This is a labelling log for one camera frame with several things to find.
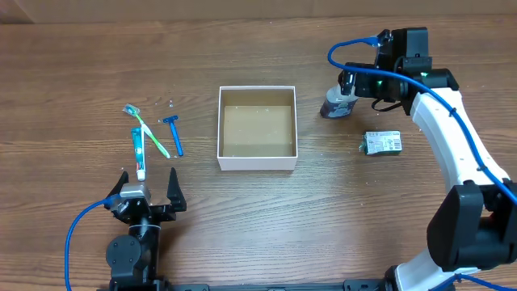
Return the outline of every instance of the white box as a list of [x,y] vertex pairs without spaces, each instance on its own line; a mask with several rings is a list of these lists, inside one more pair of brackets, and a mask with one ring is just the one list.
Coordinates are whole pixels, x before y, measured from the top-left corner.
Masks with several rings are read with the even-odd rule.
[[294,86],[221,86],[217,160],[223,171],[292,171],[298,159]]

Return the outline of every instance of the wood grain surface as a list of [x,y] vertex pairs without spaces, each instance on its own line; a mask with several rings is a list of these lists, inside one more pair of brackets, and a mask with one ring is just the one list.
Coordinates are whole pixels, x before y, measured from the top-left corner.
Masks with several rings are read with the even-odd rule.
[[[63,290],[66,232],[104,198],[122,170],[135,180],[132,103],[175,153],[162,118],[174,114],[185,156],[150,143],[147,183],[165,203],[171,167],[188,211],[163,225],[159,272],[174,283],[238,285],[381,278],[426,246],[445,197],[423,133],[402,110],[360,100],[346,120],[319,109],[339,70],[339,41],[384,28],[427,26],[435,67],[455,75],[481,139],[517,176],[517,18],[333,18],[0,26],[0,290]],[[371,62],[366,46],[336,53]],[[221,172],[219,86],[296,86],[294,172]],[[366,130],[400,130],[399,156],[366,157]],[[127,226],[104,209],[79,223],[71,247],[74,291],[106,287],[107,244]],[[517,287],[516,266],[478,276]],[[481,289],[463,283],[461,289]]]

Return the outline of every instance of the toothbrush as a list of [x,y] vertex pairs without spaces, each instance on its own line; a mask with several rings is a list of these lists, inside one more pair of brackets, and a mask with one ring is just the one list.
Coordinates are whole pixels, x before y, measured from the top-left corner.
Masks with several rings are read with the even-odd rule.
[[138,119],[138,121],[140,121],[140,126],[141,126],[142,131],[145,134],[147,134],[149,137],[151,137],[151,139],[154,141],[154,144],[156,145],[156,147],[160,150],[160,152],[166,158],[170,158],[169,152],[167,152],[167,150],[165,149],[165,147],[163,147],[163,145],[160,143],[160,141],[158,141],[158,139],[156,137],[154,137],[153,133],[151,132],[151,129],[149,129],[147,124],[145,124],[145,122],[138,115],[138,113],[140,113],[140,109],[132,106],[131,104],[126,104],[126,106],[124,106],[124,109],[122,109],[122,111],[128,113],[130,116],[136,117]]

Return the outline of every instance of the blue cable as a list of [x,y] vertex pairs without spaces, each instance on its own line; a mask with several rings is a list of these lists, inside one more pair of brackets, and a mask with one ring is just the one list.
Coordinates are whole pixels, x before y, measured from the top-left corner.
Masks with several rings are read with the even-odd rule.
[[81,218],[87,214],[90,210],[94,209],[95,207],[99,205],[110,205],[114,198],[120,197],[119,195],[113,195],[109,198],[106,198],[104,200],[101,200],[99,202],[95,202],[92,205],[86,207],[86,209],[82,210],[81,213],[74,219],[74,222],[72,222],[72,225],[70,226],[70,229],[68,230],[68,235],[66,235],[66,242],[65,242],[65,285],[67,291],[72,291],[72,286],[70,286],[70,270],[69,270],[69,251],[70,251],[70,240],[72,239],[72,233],[74,232],[75,226],[78,224],[78,222],[81,220]]
[[511,192],[511,190],[507,186],[505,186],[505,184],[503,184],[501,181],[499,181],[499,179],[495,177],[495,175],[490,171],[490,169],[488,169],[485,166],[485,163],[481,159],[481,155],[479,154],[479,151],[477,150],[476,143],[473,140],[472,134],[470,134],[470,132],[469,132],[469,128],[467,128],[467,125],[465,124],[465,122],[461,119],[460,115],[456,112],[456,109],[453,108],[449,103],[447,103],[447,101],[445,101],[442,97],[440,97],[438,94],[436,94],[433,90],[431,90],[431,88],[425,86],[424,84],[422,84],[420,82],[413,80],[412,78],[408,78],[402,74],[397,74],[397,73],[384,71],[384,70],[372,70],[372,69],[347,66],[347,65],[340,64],[332,59],[332,53],[337,48],[347,46],[350,44],[357,44],[357,43],[369,44],[374,47],[379,46],[379,40],[375,36],[357,39],[357,40],[350,40],[350,41],[345,41],[342,43],[335,44],[330,49],[328,57],[327,57],[329,60],[329,63],[338,67],[339,69],[347,70],[350,72],[356,72],[356,73],[362,73],[362,74],[376,74],[376,75],[380,75],[380,76],[396,78],[396,79],[402,80],[404,82],[408,82],[409,84],[416,86],[419,90],[425,91],[426,93],[429,93],[431,96],[433,96],[436,99],[436,101],[438,101],[440,104],[442,104],[442,106],[444,106],[445,109],[447,109],[450,112],[450,115],[452,117],[454,117],[454,119],[460,126],[461,131],[463,132],[465,139],[467,140],[467,143],[469,144],[470,150],[472,151],[474,159],[476,160],[477,165],[479,166],[479,171],[483,171],[483,173],[485,173],[485,175],[501,190],[501,192],[503,192],[515,205],[517,205],[517,196],[515,196]]
[[503,286],[500,286],[500,285],[492,284],[492,283],[487,282],[485,280],[477,279],[476,277],[473,277],[473,276],[464,275],[464,274],[454,274],[454,276],[450,277],[449,279],[444,281],[442,284],[434,287],[433,289],[430,289],[429,291],[443,291],[450,284],[454,283],[455,280],[457,280],[458,282],[461,283],[462,279],[466,279],[466,280],[472,281],[472,282],[474,282],[474,283],[476,283],[478,285],[485,286],[486,288],[490,288],[492,290],[497,290],[497,291],[516,291],[517,290],[517,289],[514,289],[514,288],[508,288],[508,287],[503,287]]

